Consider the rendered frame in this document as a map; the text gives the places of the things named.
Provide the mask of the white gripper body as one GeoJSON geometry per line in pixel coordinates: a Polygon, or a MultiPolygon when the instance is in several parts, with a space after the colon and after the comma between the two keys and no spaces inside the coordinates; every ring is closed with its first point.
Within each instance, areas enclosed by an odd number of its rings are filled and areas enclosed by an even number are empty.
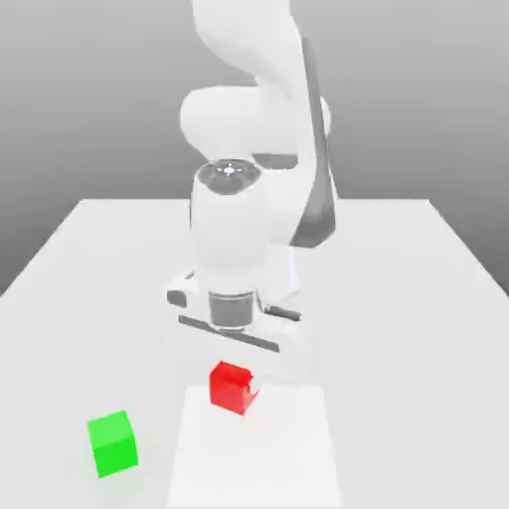
{"type": "Polygon", "coordinates": [[[226,361],[238,366],[276,363],[285,359],[281,321],[258,316],[244,331],[219,331],[208,322],[178,314],[174,346],[191,361],[213,365],[226,361]]]}

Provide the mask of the small red cube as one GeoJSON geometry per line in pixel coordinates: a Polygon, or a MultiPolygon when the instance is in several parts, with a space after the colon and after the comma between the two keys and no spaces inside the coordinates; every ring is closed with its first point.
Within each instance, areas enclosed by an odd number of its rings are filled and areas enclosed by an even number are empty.
{"type": "Polygon", "coordinates": [[[211,404],[243,416],[258,395],[251,390],[253,379],[247,368],[220,361],[209,375],[211,404]]]}

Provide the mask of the small green cube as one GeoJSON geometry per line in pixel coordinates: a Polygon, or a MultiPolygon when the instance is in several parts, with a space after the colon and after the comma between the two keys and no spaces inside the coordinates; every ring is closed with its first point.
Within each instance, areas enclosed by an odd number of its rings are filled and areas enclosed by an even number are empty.
{"type": "Polygon", "coordinates": [[[99,478],[138,465],[135,435],[126,411],[90,420],[86,426],[99,478]]]}

